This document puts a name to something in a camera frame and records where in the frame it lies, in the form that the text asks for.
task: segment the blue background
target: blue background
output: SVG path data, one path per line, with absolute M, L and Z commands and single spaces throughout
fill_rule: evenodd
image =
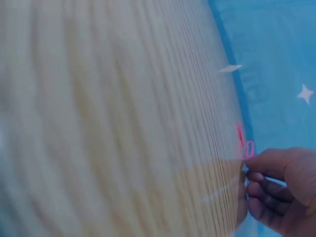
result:
M 316 146 L 316 0 L 209 0 L 233 72 L 248 140 Z M 310 104 L 297 95 L 314 91 Z M 276 236 L 258 225 L 260 236 Z

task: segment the white star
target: white star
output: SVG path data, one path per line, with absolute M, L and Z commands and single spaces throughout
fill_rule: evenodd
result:
M 302 98 L 306 101 L 306 103 L 309 105 L 310 104 L 310 97 L 313 95 L 312 90 L 308 90 L 307 87 L 302 84 L 302 92 L 297 96 L 297 98 Z

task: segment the finger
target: finger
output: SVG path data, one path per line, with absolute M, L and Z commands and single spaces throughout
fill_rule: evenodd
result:
M 284 181 L 284 171 L 295 156 L 289 150 L 268 149 L 246 161 L 249 170 Z
M 291 203 L 282 202 L 278 199 L 266 194 L 259 183 L 250 182 L 247 186 L 248 195 L 251 198 L 257 198 L 261 203 L 272 212 L 284 215 L 290 208 Z
M 259 199 L 251 198 L 248 201 L 248 209 L 253 218 L 281 234 L 280 228 L 283 218 L 265 207 Z
M 250 171 L 247 173 L 247 177 L 250 181 L 259 183 L 265 193 L 280 201 L 292 202 L 294 200 L 294 196 L 288 187 L 269 181 L 260 173 Z

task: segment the paper clip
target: paper clip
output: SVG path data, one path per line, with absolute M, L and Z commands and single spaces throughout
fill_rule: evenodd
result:
M 255 144 L 253 141 L 247 141 L 245 144 L 244 136 L 241 129 L 241 122 L 235 123 L 235 129 L 239 138 L 239 154 L 243 160 L 247 160 L 255 154 Z

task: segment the hand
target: hand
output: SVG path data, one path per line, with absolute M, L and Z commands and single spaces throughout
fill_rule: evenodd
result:
M 316 236 L 316 151 L 269 149 L 246 161 L 251 215 L 285 237 Z M 286 186 L 265 177 L 282 180 Z

